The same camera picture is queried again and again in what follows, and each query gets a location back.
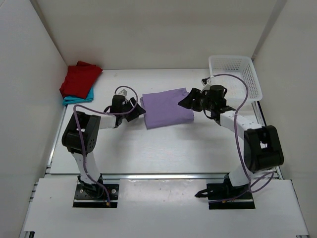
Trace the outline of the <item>red t shirt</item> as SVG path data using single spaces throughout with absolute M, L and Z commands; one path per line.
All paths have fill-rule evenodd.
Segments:
M 59 89 L 62 97 L 74 96 L 86 99 L 102 71 L 99 66 L 83 61 L 78 61 L 76 65 L 70 65 Z

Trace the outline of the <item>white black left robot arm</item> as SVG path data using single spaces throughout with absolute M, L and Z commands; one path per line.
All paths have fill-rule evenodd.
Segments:
M 95 115 L 78 111 L 74 107 L 61 141 L 75 158 L 80 171 L 78 181 L 82 189 L 92 198 L 101 197 L 106 188 L 93 155 L 99 131 L 118 128 L 123 120 L 130 122 L 145 113 L 146 110 L 135 98 L 128 100 L 123 95 L 114 95 L 111 105 Z

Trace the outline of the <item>lilac garment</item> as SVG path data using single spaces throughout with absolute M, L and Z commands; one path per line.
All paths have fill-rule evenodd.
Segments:
M 142 95 L 140 102 L 145 109 L 147 129 L 154 129 L 194 121 L 194 112 L 178 105 L 188 96 L 186 88 L 173 89 Z

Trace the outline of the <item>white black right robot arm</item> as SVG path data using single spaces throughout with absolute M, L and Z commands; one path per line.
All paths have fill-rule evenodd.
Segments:
M 227 175 L 228 182 L 222 186 L 223 194 L 234 198 L 240 193 L 240 187 L 251 182 L 254 174 L 282 165 L 284 155 L 277 129 L 239 115 L 237 109 L 227 105 L 226 93 L 227 89 L 221 85 L 205 90 L 193 88 L 178 105 L 196 112 L 210 113 L 207 118 L 231 130 L 237 143 L 243 140 L 243 146 L 237 146 L 241 164 Z

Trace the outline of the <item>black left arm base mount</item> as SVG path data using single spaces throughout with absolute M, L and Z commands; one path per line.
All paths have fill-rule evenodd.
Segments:
M 104 183 L 109 196 L 105 190 L 97 184 L 89 184 L 80 180 L 76 184 L 74 193 L 74 208 L 117 208 L 119 184 Z

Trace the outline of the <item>teal polo shirt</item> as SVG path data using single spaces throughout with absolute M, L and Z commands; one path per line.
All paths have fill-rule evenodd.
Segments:
M 93 99 L 94 99 L 94 89 L 92 87 L 85 99 L 79 98 L 76 96 L 66 96 L 63 99 L 62 105 L 67 106 L 67 105 L 79 104 L 79 103 L 89 103 L 89 102 L 92 102 Z

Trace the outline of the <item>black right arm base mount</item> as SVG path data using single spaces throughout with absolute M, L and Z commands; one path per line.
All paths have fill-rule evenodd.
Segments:
M 207 183 L 207 187 L 195 194 L 196 198 L 207 198 L 209 210 L 255 209 L 253 195 L 247 186 L 230 187 L 223 183 Z

